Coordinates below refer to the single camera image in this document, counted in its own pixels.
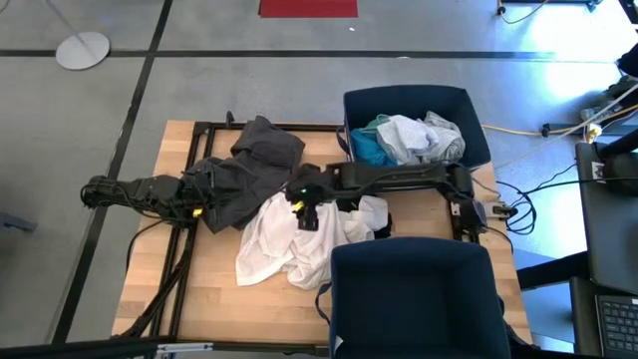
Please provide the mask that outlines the black desk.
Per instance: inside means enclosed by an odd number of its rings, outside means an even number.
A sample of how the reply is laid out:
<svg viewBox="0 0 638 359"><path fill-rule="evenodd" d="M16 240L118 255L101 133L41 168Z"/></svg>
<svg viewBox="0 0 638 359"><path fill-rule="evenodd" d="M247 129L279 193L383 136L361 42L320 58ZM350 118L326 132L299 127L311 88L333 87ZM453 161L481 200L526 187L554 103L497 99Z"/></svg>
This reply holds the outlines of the black desk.
<svg viewBox="0 0 638 359"><path fill-rule="evenodd" d="M586 249L520 269L520 288L567 282L574 351L601 352L597 295L638 297L638 153L615 145L576 146Z"/></svg>

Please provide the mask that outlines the black keyboard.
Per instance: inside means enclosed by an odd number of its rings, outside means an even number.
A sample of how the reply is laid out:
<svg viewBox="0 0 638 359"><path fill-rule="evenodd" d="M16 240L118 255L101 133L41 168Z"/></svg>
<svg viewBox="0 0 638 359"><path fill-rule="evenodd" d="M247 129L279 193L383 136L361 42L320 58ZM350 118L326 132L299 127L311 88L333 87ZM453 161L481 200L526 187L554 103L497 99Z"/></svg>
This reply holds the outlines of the black keyboard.
<svg viewBox="0 0 638 359"><path fill-rule="evenodd" d="M638 297L597 295L596 309L602 355L638 359Z"/></svg>

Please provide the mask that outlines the dark grey garment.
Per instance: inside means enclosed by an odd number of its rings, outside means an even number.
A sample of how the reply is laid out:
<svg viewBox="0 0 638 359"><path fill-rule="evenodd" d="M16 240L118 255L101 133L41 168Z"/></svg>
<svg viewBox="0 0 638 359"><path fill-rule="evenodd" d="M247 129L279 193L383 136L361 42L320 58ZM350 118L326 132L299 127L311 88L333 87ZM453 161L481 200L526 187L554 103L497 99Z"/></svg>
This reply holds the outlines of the dark grey garment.
<svg viewBox="0 0 638 359"><path fill-rule="evenodd" d="M204 201L202 220L212 232L241 230L299 167L304 149L298 137L257 116L245 124L229 158L200 160L182 179Z"/></svg>

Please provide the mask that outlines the mint teal garment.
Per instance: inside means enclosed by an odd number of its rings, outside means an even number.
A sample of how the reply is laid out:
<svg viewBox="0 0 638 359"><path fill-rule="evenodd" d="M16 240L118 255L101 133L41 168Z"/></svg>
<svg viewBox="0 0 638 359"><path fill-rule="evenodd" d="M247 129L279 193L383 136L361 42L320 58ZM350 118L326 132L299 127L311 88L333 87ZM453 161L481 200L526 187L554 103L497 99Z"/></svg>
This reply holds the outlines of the mint teal garment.
<svg viewBox="0 0 638 359"><path fill-rule="evenodd" d="M388 115L380 114L374 120L369 122L365 128L362 128L362 131L374 133L377 131L379 126L388 123L389 120L390 117Z"/></svg>

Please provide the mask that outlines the navy white striped fabric basket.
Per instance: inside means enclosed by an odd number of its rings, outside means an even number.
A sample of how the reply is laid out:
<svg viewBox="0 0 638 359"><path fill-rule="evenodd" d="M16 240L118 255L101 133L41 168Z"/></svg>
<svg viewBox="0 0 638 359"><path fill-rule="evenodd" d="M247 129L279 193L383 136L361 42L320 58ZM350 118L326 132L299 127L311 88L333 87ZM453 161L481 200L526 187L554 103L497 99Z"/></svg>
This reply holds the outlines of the navy white striped fabric basket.
<svg viewBox="0 0 638 359"><path fill-rule="evenodd" d="M379 115L421 119L434 112L458 126L466 142L460 163L474 169L488 164L491 155L484 131L467 90L443 85L392 85L349 91L343 96L344 137L338 143L349 159L357 156L350 133L366 127Z"/></svg>
<svg viewBox="0 0 638 359"><path fill-rule="evenodd" d="M510 359L488 251L429 237L335 247L330 359Z"/></svg>

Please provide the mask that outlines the white cotton garment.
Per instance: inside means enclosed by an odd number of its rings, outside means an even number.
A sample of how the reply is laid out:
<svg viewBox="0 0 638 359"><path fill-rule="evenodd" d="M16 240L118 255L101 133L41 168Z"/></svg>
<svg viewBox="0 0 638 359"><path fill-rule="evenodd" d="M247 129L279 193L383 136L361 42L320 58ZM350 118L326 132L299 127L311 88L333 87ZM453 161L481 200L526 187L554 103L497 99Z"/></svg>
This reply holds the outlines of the white cotton garment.
<svg viewBox="0 0 638 359"><path fill-rule="evenodd" d="M339 220L348 243L376 239L374 232L387 224L389 214L385 199L363 195L337 201Z"/></svg>

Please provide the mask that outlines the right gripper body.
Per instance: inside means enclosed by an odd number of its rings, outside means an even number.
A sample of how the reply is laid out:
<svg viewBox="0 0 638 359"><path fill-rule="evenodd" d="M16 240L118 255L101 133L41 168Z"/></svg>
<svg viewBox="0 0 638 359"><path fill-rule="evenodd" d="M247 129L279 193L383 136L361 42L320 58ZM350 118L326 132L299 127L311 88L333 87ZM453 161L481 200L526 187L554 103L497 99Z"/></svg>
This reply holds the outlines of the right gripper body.
<svg viewBox="0 0 638 359"><path fill-rule="evenodd" d="M338 198L337 167L299 167L286 182L286 199L296 204L319 204Z"/></svg>

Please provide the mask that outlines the black garment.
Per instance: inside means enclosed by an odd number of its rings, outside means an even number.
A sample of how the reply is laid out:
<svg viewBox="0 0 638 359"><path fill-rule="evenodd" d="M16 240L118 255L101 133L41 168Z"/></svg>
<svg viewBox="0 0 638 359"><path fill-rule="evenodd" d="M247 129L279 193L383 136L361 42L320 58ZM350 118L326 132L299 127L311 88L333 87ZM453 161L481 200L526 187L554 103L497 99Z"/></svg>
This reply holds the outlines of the black garment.
<svg viewBox="0 0 638 359"><path fill-rule="evenodd" d="M383 239L383 238L388 238L392 235L392 226L393 226L393 219L392 219L392 215L389 213L387 216L387 224L380 228L379 230L376 230L374 232L374 237L376 239Z"/></svg>

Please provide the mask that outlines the light grey white garment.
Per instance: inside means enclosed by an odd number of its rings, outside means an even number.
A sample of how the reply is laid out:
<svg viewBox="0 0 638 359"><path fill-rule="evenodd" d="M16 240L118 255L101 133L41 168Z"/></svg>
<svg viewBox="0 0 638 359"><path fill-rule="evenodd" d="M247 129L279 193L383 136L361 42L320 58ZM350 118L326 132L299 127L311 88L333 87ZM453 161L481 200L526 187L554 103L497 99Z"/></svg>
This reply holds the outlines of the light grey white garment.
<svg viewBox="0 0 638 359"><path fill-rule="evenodd" d="M430 127L402 115L381 115L379 121L377 142L398 165L420 164L440 141Z"/></svg>

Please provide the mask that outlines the red floor mat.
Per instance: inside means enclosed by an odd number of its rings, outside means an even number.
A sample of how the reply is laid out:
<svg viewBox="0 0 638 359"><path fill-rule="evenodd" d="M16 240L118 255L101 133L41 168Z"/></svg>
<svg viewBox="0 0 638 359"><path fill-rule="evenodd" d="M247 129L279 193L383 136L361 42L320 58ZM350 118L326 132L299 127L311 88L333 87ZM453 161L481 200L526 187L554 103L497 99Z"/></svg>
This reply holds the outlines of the red floor mat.
<svg viewBox="0 0 638 359"><path fill-rule="evenodd" d="M262 18L357 18L357 0L260 0Z"/></svg>

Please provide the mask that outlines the blue garment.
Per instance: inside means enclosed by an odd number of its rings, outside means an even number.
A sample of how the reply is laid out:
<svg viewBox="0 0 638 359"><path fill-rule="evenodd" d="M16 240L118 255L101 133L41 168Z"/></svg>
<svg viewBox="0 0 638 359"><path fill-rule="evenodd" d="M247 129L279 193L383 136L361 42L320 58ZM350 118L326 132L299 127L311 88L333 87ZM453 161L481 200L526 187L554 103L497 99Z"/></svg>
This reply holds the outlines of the blue garment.
<svg viewBox="0 0 638 359"><path fill-rule="evenodd" d="M388 155L376 140L376 136L360 129L350 132L356 161L374 167L395 167L396 161Z"/></svg>

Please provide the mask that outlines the grey round floor stand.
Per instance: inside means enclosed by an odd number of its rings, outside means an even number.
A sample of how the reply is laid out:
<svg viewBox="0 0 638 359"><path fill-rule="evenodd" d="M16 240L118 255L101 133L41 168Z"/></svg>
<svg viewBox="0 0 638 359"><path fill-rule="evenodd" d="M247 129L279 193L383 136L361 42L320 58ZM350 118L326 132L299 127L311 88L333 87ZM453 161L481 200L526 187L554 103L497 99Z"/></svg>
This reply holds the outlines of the grey round floor stand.
<svg viewBox="0 0 638 359"><path fill-rule="evenodd" d="M45 3L71 33L55 52L55 60L62 68L70 71L88 70L108 57L111 42L104 34L78 31L52 0L45 0Z"/></svg>

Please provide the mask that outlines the white mesh garment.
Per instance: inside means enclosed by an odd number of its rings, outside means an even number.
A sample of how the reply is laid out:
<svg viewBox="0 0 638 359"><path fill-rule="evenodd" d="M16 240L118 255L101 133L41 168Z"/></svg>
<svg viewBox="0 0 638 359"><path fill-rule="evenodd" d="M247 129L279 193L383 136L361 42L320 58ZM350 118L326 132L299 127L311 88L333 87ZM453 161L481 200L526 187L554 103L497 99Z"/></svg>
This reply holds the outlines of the white mesh garment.
<svg viewBox="0 0 638 359"><path fill-rule="evenodd" d="M334 202L319 205L317 211L319 229L302 230L282 192L269 198L243 230L235 259L236 284L255 285L280 272L304 290L329 280L332 249L348 242L345 213Z"/></svg>

